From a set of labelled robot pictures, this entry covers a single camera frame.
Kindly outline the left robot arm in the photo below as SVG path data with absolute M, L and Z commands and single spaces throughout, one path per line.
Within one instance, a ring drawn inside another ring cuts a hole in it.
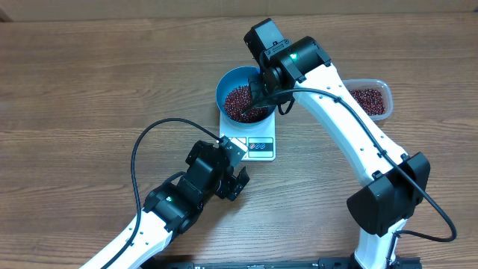
M 139 268 L 192 227 L 210 198 L 238 198 L 249 176 L 245 168 L 233 172 L 247 152 L 241 138 L 224 137 L 219 146 L 197 141 L 186 159 L 188 169 L 151 191 L 140 214 L 82 267 Z

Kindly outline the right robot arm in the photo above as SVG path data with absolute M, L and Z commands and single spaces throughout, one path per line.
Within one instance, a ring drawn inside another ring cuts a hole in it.
M 312 37 L 295 43 L 283 37 L 272 19 L 244 36 L 260 66 L 251 77 L 253 107 L 297 102 L 332 137 L 362 188 L 347 199 L 360 227 L 349 258 L 323 258 L 319 265 L 346 268 L 420 268 L 418 258 L 396 255 L 404 226 L 424 198 L 430 163 L 422 153 L 409 156 L 388 138 L 351 96 L 332 60 Z

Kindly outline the red beans in bowl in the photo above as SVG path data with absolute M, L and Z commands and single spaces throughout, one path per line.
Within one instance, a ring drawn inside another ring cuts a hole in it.
M 267 108 L 251 108 L 243 114 L 243 110 L 251 103 L 252 92 L 250 87 L 240 86 L 228 93 L 223 107 L 226 115 L 239 123 L 256 123 L 267 117 Z

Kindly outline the teal round bowl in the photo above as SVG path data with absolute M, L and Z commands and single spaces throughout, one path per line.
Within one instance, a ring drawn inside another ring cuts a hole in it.
M 228 71 L 220 79 L 216 89 L 216 103 L 217 103 L 218 109 L 220 110 L 220 114 L 223 113 L 226 115 L 223 105 L 228 93 L 231 92 L 236 87 L 249 86 L 248 77 L 254 74 L 258 74 L 259 71 L 260 69 L 258 67 L 248 67 L 248 66 L 236 67 Z M 267 108 L 267 110 L 268 110 L 268 114 L 267 114 L 267 117 L 268 117 L 272 112 L 275 113 L 276 108 L 275 107 Z

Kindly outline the white digital kitchen scale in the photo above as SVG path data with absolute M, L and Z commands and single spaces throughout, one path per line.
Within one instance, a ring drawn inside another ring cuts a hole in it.
M 220 114 L 220 136 L 236 138 L 247 146 L 243 161 L 274 161 L 276 158 L 276 121 L 272 112 L 256 123 L 239 123 Z

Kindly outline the red adzuki beans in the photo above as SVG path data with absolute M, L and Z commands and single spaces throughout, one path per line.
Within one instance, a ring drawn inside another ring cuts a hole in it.
M 350 94 L 369 116 L 385 113 L 385 103 L 382 94 L 377 89 L 350 90 Z

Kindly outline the clear plastic food container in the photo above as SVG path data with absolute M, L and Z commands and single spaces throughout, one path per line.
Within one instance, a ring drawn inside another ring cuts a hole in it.
M 344 86 L 373 121 L 384 120 L 393 111 L 390 87 L 381 80 L 359 78 L 344 80 Z

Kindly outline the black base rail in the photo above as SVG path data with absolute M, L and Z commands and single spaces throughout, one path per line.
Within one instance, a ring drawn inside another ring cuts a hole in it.
M 353 269 L 360 268 L 351 257 L 321 258 L 317 261 L 288 262 L 226 262 L 226 263 L 193 263 L 193 262 L 160 262 L 155 258 L 143 263 L 142 269 Z

